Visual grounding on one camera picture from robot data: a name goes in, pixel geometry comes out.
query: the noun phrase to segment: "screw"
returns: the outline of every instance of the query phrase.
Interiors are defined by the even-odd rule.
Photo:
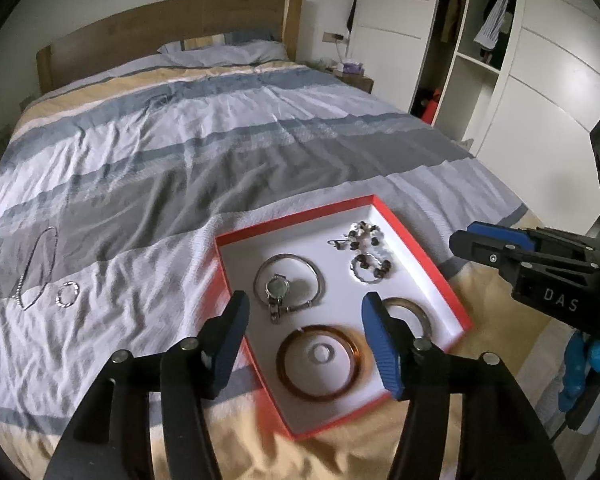
[[[180,348],[183,350],[195,350],[199,344],[195,337],[186,337],[180,342]]]
[[[491,366],[495,366],[500,362],[500,358],[491,352],[485,352],[482,356],[482,360]]]
[[[111,356],[111,360],[115,363],[121,363],[129,358],[129,350],[116,350]]]
[[[431,341],[426,337],[419,337],[413,340],[413,347],[421,352],[431,350]]]

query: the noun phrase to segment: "bangle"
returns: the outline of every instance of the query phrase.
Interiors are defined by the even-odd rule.
[[[310,394],[293,384],[289,376],[286,374],[286,352],[295,341],[307,336],[308,334],[326,335],[331,337],[344,346],[344,348],[347,350],[347,354],[349,355],[349,377],[344,385],[338,388],[335,392],[324,395]],[[343,396],[353,387],[356,379],[360,375],[361,360],[362,358],[358,346],[353,339],[346,335],[342,330],[328,325],[309,325],[299,328],[298,330],[294,330],[291,334],[286,336],[285,340],[280,345],[280,348],[278,348],[278,354],[276,355],[276,372],[278,373],[278,379],[284,385],[284,387],[299,399],[308,400],[310,402],[328,402]]]
[[[384,305],[385,308],[390,306],[401,306],[402,308],[406,308],[410,312],[413,312],[422,327],[422,337],[431,339],[432,329],[429,316],[427,316],[427,313],[419,304],[405,298],[386,298],[386,300],[382,300],[382,305]]]

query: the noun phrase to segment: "pillow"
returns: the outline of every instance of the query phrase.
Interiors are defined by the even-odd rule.
[[[277,41],[250,41],[240,45],[216,45],[163,54],[163,56],[171,66],[188,68],[258,65],[267,61],[289,59],[285,46]]]
[[[158,49],[161,54],[173,54],[185,50],[197,50],[208,46],[216,45],[237,45],[247,43],[248,41],[274,40],[273,35],[268,30],[236,30],[224,34],[214,34],[212,36],[202,36],[200,38],[189,38],[188,40],[171,41],[165,43]]]

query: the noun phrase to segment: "wall outlet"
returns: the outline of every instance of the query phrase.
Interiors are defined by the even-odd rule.
[[[342,34],[335,34],[334,32],[325,32],[322,35],[322,41],[324,43],[349,43],[349,40],[347,40]]]

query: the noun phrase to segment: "nightstand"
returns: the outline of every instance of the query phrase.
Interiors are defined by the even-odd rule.
[[[342,81],[343,83],[346,83],[349,86],[354,86],[355,88],[358,88],[368,94],[371,94],[371,91],[374,89],[374,80],[365,75],[337,74],[333,72],[332,74],[338,79],[340,79],[340,81]]]

